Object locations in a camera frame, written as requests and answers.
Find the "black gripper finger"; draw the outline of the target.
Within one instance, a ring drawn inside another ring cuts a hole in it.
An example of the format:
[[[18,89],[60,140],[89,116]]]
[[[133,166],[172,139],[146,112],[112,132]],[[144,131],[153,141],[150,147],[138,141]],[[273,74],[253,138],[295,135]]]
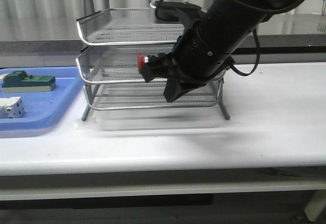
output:
[[[146,83],[155,78],[170,78],[173,69],[178,67],[178,63],[170,53],[159,53],[157,57],[158,59],[154,62],[146,63],[141,70],[141,75]]]
[[[205,83],[197,84],[168,79],[164,90],[164,97],[166,99],[166,102],[171,103],[184,96],[186,93],[191,92],[194,89],[201,88],[205,85]]]

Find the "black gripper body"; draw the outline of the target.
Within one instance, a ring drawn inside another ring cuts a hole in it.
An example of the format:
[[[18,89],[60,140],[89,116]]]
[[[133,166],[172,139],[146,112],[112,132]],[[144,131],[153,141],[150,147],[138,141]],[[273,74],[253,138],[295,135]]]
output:
[[[168,79],[202,84],[222,70],[234,50],[233,8],[229,1],[215,1],[200,20],[184,25],[170,52],[178,67]]]

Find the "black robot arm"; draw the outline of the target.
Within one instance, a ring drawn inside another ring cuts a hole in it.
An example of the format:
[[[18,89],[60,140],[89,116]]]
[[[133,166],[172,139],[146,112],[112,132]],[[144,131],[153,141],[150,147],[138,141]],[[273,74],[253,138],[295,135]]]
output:
[[[304,0],[214,0],[206,12],[194,4],[155,2],[155,17],[181,22],[183,34],[169,53],[138,57],[145,82],[167,80],[164,97],[173,102],[202,87],[227,68],[232,53],[257,26],[273,15],[296,8]]]

